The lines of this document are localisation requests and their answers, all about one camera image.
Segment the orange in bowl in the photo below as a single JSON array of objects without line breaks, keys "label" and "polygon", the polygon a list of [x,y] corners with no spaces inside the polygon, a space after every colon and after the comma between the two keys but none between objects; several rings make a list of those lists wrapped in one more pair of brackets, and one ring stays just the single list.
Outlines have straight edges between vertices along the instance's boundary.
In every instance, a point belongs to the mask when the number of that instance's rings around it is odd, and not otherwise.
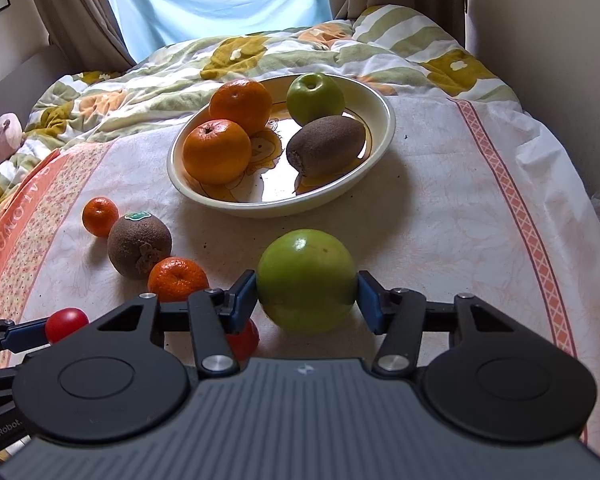
[{"label": "orange in bowl", "polygon": [[211,119],[227,119],[241,126],[248,136],[263,130],[272,112],[273,100],[263,84],[236,79],[216,90],[209,102]]},{"label": "orange in bowl", "polygon": [[184,168],[202,184],[234,181],[244,173],[250,159],[250,137],[228,119],[211,119],[193,128],[183,145]]}]

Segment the kiwi with green sticker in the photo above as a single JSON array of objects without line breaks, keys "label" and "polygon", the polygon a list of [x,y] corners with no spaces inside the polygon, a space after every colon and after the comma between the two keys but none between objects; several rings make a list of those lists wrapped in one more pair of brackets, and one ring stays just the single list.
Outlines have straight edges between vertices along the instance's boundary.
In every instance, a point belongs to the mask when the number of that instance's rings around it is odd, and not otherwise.
[{"label": "kiwi with green sticker", "polygon": [[111,264],[125,278],[144,280],[152,268],[168,258],[172,235],[166,225],[148,211],[129,212],[112,226],[107,240]]}]

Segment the orange front in bowl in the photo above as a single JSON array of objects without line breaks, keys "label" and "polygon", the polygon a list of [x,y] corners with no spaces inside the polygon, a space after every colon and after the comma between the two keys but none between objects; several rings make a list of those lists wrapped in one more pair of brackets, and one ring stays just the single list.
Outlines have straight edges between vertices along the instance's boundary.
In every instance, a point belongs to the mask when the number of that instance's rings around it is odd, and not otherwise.
[{"label": "orange front in bowl", "polygon": [[228,119],[211,119],[193,128],[183,145],[184,168],[202,184],[234,181],[244,173],[250,159],[250,137]]}]

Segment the white pink-bordered cloth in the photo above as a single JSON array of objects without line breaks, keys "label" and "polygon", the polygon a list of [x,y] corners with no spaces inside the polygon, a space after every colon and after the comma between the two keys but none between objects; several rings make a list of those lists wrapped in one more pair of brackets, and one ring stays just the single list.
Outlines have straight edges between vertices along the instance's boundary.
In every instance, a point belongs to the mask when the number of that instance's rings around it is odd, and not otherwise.
[{"label": "white pink-bordered cloth", "polygon": [[576,356],[598,385],[586,440],[600,453],[600,222],[562,144],[504,105],[390,103],[396,134],[381,161],[338,200],[287,218],[235,218],[181,196],[166,173],[178,126],[50,156],[0,214],[0,318],[65,307],[97,318],[144,289],[84,229],[96,196],[157,216],[174,254],[219,287],[277,237],[318,229],[387,287],[436,301],[471,292]]}]

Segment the orange back in bowl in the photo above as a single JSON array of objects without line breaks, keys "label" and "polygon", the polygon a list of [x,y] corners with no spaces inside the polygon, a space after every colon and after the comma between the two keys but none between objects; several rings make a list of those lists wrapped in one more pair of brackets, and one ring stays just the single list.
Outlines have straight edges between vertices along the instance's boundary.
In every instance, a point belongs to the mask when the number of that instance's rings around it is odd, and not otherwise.
[{"label": "orange back in bowl", "polygon": [[209,102],[211,119],[227,119],[241,126],[248,136],[263,130],[272,112],[273,100],[263,84],[236,79],[216,90]]}]

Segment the red tomato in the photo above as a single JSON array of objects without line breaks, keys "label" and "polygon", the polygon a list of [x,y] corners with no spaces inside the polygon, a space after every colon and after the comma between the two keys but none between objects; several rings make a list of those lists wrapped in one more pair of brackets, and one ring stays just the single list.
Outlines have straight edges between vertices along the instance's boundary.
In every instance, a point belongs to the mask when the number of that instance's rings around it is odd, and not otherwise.
[{"label": "red tomato", "polygon": [[44,332],[49,344],[70,336],[90,321],[87,315],[78,308],[65,308],[54,312],[45,322]]},{"label": "red tomato", "polygon": [[260,335],[257,325],[250,318],[239,334],[226,335],[225,339],[238,362],[248,360],[257,351]]}]

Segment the small mandarin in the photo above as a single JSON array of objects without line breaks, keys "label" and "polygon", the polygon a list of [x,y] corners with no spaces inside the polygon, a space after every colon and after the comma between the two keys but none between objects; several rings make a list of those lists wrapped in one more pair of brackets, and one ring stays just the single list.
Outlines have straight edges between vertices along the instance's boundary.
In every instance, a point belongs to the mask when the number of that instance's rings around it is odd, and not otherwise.
[{"label": "small mandarin", "polygon": [[107,237],[118,218],[118,207],[107,197],[92,198],[82,210],[84,228],[96,237]]}]

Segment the large green apple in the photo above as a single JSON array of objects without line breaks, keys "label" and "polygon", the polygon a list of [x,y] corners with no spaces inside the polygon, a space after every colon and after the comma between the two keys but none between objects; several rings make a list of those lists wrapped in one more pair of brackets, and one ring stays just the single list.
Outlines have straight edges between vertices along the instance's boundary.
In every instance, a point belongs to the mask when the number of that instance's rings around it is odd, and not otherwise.
[{"label": "large green apple", "polygon": [[322,334],[340,325],[355,302],[356,265],[338,238],[319,230],[291,231],[263,252],[259,301],[282,330]]}]

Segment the small green apple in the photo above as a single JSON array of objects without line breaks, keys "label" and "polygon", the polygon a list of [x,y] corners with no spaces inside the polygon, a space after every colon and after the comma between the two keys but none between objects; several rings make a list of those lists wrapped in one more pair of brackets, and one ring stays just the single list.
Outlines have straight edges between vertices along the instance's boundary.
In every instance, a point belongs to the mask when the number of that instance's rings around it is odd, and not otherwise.
[{"label": "small green apple", "polygon": [[291,118],[300,126],[305,126],[318,118],[341,115],[346,108],[346,101],[331,76],[309,73],[291,83],[286,94],[286,105]]}]

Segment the grey bed headboard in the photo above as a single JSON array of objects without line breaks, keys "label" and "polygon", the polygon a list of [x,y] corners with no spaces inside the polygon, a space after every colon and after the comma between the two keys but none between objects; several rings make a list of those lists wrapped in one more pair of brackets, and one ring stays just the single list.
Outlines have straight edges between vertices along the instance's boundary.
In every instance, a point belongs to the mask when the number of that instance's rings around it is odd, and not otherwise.
[{"label": "grey bed headboard", "polygon": [[38,98],[71,71],[70,63],[58,47],[48,46],[38,51],[0,81],[0,117],[12,113],[21,125],[27,125]]}]

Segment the brown left curtain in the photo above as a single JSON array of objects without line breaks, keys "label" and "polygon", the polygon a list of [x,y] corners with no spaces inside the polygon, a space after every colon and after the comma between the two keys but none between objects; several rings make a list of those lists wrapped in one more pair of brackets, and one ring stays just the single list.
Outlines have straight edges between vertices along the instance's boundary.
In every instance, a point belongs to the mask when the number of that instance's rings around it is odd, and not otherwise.
[{"label": "brown left curtain", "polygon": [[33,0],[50,42],[81,70],[123,73],[135,65],[108,0]]}]

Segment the cream ceramic bowl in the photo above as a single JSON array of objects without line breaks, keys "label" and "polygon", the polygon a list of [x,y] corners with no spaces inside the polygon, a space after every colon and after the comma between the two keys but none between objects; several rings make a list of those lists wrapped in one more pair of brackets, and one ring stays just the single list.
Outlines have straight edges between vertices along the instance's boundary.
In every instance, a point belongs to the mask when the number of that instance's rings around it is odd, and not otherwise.
[{"label": "cream ceramic bowl", "polygon": [[340,174],[310,179],[301,177],[289,165],[285,148],[300,126],[290,117],[286,93],[294,76],[265,79],[263,85],[273,99],[273,110],[265,132],[252,140],[252,161],[246,172],[223,186],[198,183],[184,168],[182,155],[190,130],[209,119],[203,107],[175,137],[166,171],[174,188],[193,202],[246,218],[276,218],[301,214],[321,207],[350,191],[386,154],[396,131],[390,104],[376,90],[362,82],[335,75],[346,102],[343,114],[365,128],[365,144],[350,166]]}]

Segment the floral striped duvet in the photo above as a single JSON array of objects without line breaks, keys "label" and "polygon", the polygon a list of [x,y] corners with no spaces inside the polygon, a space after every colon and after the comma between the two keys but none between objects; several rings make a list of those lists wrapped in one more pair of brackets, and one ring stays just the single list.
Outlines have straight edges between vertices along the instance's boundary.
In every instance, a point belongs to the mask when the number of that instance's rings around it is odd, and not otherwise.
[{"label": "floral striped duvet", "polygon": [[224,82],[323,72],[398,93],[521,108],[512,88],[424,14],[372,6],[356,20],[208,37],[163,47],[124,74],[55,76],[21,119],[21,148],[0,165],[0,214],[52,151],[172,126],[198,112]]}]

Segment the brown kiwi in bowl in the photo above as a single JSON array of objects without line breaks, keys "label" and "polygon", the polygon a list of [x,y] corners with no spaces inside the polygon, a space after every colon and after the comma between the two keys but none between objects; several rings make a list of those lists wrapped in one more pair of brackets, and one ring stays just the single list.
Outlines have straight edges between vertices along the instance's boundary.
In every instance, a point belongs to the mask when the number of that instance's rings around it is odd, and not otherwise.
[{"label": "brown kiwi in bowl", "polygon": [[346,168],[365,144],[362,122],[325,116],[308,122],[287,143],[288,162],[306,177],[323,177]]}]

